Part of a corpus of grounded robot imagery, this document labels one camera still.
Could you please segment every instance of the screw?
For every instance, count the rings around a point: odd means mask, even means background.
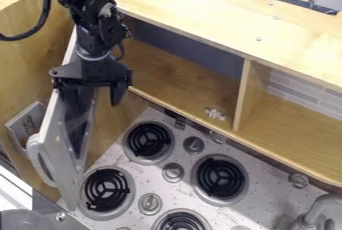
[[[83,168],[82,168],[82,166],[81,166],[81,165],[77,165],[77,166],[76,166],[76,171],[77,171],[77,172],[81,172],[81,171],[82,171],[82,169],[83,169]]]
[[[224,121],[226,119],[226,116],[224,114],[219,114],[218,117],[221,121]]]
[[[299,173],[289,175],[288,181],[296,189],[304,189],[309,185],[309,179]]]
[[[66,218],[66,214],[64,212],[59,212],[56,215],[56,220],[59,222],[64,221],[65,218]]]

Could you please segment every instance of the toy kitchen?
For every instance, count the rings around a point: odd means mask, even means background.
[[[38,63],[0,86],[0,229],[342,229],[336,0],[116,1],[133,71],[116,107],[105,88],[51,94],[82,31],[56,2],[49,39],[14,43]]]

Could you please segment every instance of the metal bracket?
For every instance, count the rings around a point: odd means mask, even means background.
[[[45,106],[42,103],[35,101],[5,123],[5,127],[14,142],[14,146],[23,156],[27,156],[27,140],[31,135],[39,132],[45,110]]]
[[[168,109],[164,110],[164,113],[175,119],[175,128],[179,130],[185,130],[186,118]]]
[[[229,141],[228,138],[226,138],[225,136],[213,131],[213,130],[210,130],[209,131],[209,137],[217,144],[220,144],[220,145],[223,145],[223,144],[227,144],[227,142]]]
[[[220,121],[226,120],[226,115],[221,113],[220,111],[214,109],[214,108],[205,108],[205,112],[208,114],[208,116],[212,119],[219,119]]]

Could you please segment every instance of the gray metal part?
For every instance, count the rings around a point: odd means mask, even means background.
[[[135,23],[135,32],[139,40],[152,46],[200,64],[236,81],[241,78],[243,58],[237,55],[142,21]]]
[[[203,163],[205,160],[207,160],[207,158],[215,158],[215,159],[222,159],[222,160],[229,161],[229,162],[235,164],[242,171],[242,173],[245,176],[245,185],[243,186],[241,191],[236,196],[232,197],[229,200],[219,200],[219,199],[216,199],[215,197],[208,196],[200,188],[197,177],[196,177],[197,176],[197,169],[201,165],[201,163]],[[245,197],[245,195],[247,194],[247,191],[249,188],[249,177],[248,177],[248,172],[243,167],[243,165],[240,162],[238,162],[237,160],[235,160],[234,158],[231,158],[229,156],[222,155],[222,154],[212,154],[212,155],[207,155],[207,156],[201,158],[193,167],[193,169],[191,171],[191,186],[193,187],[193,189],[194,189],[195,193],[198,195],[198,197],[200,199],[202,199],[204,202],[211,204],[213,206],[218,206],[218,207],[230,207],[230,206],[233,206],[233,205],[237,204],[238,202],[240,202]]]
[[[183,147],[185,152],[191,155],[198,155],[203,152],[204,141],[198,137],[189,137],[184,140]]]
[[[28,210],[12,210],[0,213],[0,229],[3,230],[89,230],[65,213],[63,221],[56,220],[57,213],[41,214]]]
[[[89,113],[90,120],[87,126],[90,132],[94,119],[95,105]],[[67,138],[61,116],[64,114],[64,103],[59,91],[54,90],[46,111],[42,128],[39,132],[38,143],[41,145],[41,156],[51,173],[56,186],[70,211],[77,207],[78,194],[84,165],[89,147],[88,140],[83,145],[82,155],[76,159],[72,146]]]
[[[163,178],[169,183],[178,183],[184,178],[184,168],[178,163],[169,163],[162,170]]]
[[[162,220],[167,217],[167,215],[171,214],[171,213],[175,213],[175,212],[187,212],[190,214],[193,214],[194,216],[196,216],[198,219],[201,220],[202,224],[205,227],[205,230],[213,230],[212,227],[210,226],[209,222],[199,213],[197,213],[196,211],[193,210],[189,210],[189,209],[174,209],[174,210],[169,210],[167,212],[165,212],[163,215],[161,215],[156,222],[154,222],[151,230],[160,230],[160,223],[162,223]]]
[[[155,156],[155,158],[137,157],[134,155],[134,153],[128,147],[127,139],[128,139],[128,135],[130,134],[130,132],[135,127],[139,126],[140,124],[145,124],[145,123],[153,123],[153,124],[157,124],[157,125],[165,128],[165,130],[168,132],[168,134],[171,138],[171,144],[168,147],[168,149],[166,151],[164,151],[161,155]],[[167,158],[169,158],[171,156],[171,154],[173,153],[173,151],[175,149],[175,137],[174,137],[172,131],[170,130],[169,127],[167,127],[166,125],[159,123],[159,122],[148,121],[148,122],[140,122],[138,124],[135,124],[129,130],[126,131],[123,140],[124,140],[123,150],[124,150],[124,153],[127,156],[127,158],[130,159],[132,162],[135,162],[136,164],[145,165],[145,166],[156,165],[156,164],[162,163],[164,160],[166,160]]]
[[[23,142],[38,132],[44,114],[45,106],[41,102],[35,101],[5,124],[15,148],[21,155],[27,156],[24,148],[26,143]]]
[[[153,216],[159,213],[163,207],[161,198],[153,193],[143,195],[138,202],[140,212],[146,216]]]
[[[88,210],[88,208],[86,207],[85,203],[87,201],[87,198],[86,198],[85,192],[84,192],[84,185],[85,185],[87,178],[92,173],[94,173],[97,170],[101,170],[101,169],[115,169],[115,170],[122,172],[127,179],[128,185],[130,187],[130,193],[128,194],[124,203],[119,208],[117,208],[113,211],[99,213],[96,211]],[[78,203],[78,208],[83,213],[83,215],[85,215],[86,217],[91,218],[93,220],[98,220],[98,221],[111,220],[111,219],[114,219],[114,218],[121,216],[123,213],[125,213],[129,209],[129,207],[132,205],[132,203],[134,201],[135,193],[136,193],[136,187],[135,187],[134,180],[133,180],[132,176],[126,170],[119,168],[119,167],[115,167],[115,166],[105,166],[105,167],[96,168],[96,169],[88,172],[82,180],[81,191],[77,195],[78,197],[80,197],[79,203]]]

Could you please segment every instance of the wooden cabinet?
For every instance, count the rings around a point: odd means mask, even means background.
[[[101,92],[88,165],[147,107],[146,101],[150,101],[313,178],[342,187],[342,123],[274,97],[265,90],[269,70],[278,69],[342,91],[339,15],[271,0],[117,2],[120,10],[133,19],[243,57],[244,67],[238,82],[134,37],[125,41],[127,55],[123,62],[134,71],[134,85],[117,108],[110,107],[107,91]],[[7,54],[0,61],[0,64],[5,62],[1,65],[0,77],[1,123],[34,99],[49,96],[51,86],[46,72],[62,61],[66,48],[65,42],[55,47],[52,38],[60,34],[66,39],[71,31],[66,11],[57,6],[54,9],[60,12],[53,13],[45,32],[30,38],[19,49],[19,43],[6,44]],[[46,37],[51,37],[48,48],[58,51],[53,54],[56,58],[52,62],[48,59],[49,50],[46,53],[40,49],[27,50],[39,48],[37,44]],[[14,76],[10,69],[16,69],[18,78],[4,85],[8,74],[11,78]],[[38,79],[30,78],[33,72]],[[13,85],[19,85],[20,89],[12,89]],[[20,98],[20,102],[12,103],[13,97]],[[222,112],[225,120],[209,118],[205,111],[208,107]],[[15,152],[3,128],[0,135],[25,180],[56,199],[58,195],[51,194],[29,162]]]

